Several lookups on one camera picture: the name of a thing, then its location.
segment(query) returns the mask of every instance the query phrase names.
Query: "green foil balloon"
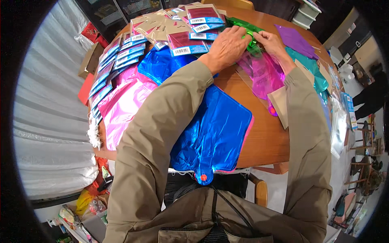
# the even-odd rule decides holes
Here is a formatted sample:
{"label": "green foil balloon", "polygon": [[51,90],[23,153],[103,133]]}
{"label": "green foil balloon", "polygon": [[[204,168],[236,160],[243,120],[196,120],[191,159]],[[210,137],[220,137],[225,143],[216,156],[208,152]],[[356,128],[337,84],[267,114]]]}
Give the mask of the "green foil balloon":
{"label": "green foil balloon", "polygon": [[257,40],[254,38],[254,36],[252,35],[253,32],[260,32],[260,31],[263,31],[264,29],[261,29],[255,25],[252,25],[246,21],[243,21],[241,19],[237,19],[237,18],[234,18],[234,17],[226,17],[227,19],[227,24],[229,27],[232,27],[233,25],[237,25],[237,26],[240,26],[240,27],[243,27],[246,29],[247,31],[247,34],[251,35],[251,42],[250,44],[247,46],[247,50],[253,55],[253,56],[256,56],[256,57],[259,57],[261,56],[262,54],[262,50],[261,48],[257,45]]}

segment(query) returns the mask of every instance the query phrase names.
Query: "sleeve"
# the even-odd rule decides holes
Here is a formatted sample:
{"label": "sleeve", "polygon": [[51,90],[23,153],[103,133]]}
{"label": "sleeve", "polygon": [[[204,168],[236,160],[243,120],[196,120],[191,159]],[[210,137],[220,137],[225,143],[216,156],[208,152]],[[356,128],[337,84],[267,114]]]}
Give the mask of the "sleeve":
{"label": "sleeve", "polygon": [[310,222],[316,230],[301,228],[310,242],[326,235],[331,199],[331,145],[317,94],[299,68],[285,79],[290,158],[284,214]]}
{"label": "sleeve", "polygon": [[125,239],[135,222],[161,211],[170,151],[212,83],[210,70],[194,61],[173,73],[139,108],[117,147],[105,242]]}

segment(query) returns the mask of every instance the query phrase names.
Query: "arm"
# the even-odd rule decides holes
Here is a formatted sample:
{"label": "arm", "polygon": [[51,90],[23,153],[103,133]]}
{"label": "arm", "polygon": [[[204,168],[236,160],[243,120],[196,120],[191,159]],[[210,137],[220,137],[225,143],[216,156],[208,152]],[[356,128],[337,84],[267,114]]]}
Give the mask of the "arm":
{"label": "arm", "polygon": [[231,65],[250,42],[242,39],[242,29],[227,28],[209,53],[156,88],[129,123],[117,147],[105,242],[123,242],[136,222],[160,212],[170,151],[195,115],[212,75]]}
{"label": "arm", "polygon": [[332,193],[330,135],[324,112],[312,84],[278,37],[264,31],[254,37],[286,74],[290,157],[284,214],[311,223],[314,230],[294,227],[310,242],[322,242]]}

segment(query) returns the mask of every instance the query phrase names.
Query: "white curtain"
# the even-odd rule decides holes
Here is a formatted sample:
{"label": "white curtain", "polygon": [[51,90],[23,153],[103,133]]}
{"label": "white curtain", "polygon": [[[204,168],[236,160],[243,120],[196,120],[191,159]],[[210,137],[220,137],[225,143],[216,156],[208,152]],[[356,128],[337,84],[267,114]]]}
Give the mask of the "white curtain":
{"label": "white curtain", "polygon": [[14,104],[16,159],[30,199],[80,191],[98,173],[88,142],[88,108],[77,76],[92,42],[81,35],[89,20],[73,0],[59,0],[25,57]]}

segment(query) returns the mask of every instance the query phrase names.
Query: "white string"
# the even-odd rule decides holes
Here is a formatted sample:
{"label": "white string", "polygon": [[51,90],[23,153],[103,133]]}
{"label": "white string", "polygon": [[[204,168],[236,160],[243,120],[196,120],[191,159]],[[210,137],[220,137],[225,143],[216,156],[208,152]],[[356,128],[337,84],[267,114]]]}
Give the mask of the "white string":
{"label": "white string", "polygon": [[100,150],[101,141],[100,137],[98,136],[98,124],[96,122],[96,119],[91,115],[91,113],[88,113],[88,118],[89,130],[87,132],[87,136],[89,137],[89,142],[94,148],[98,148]]}

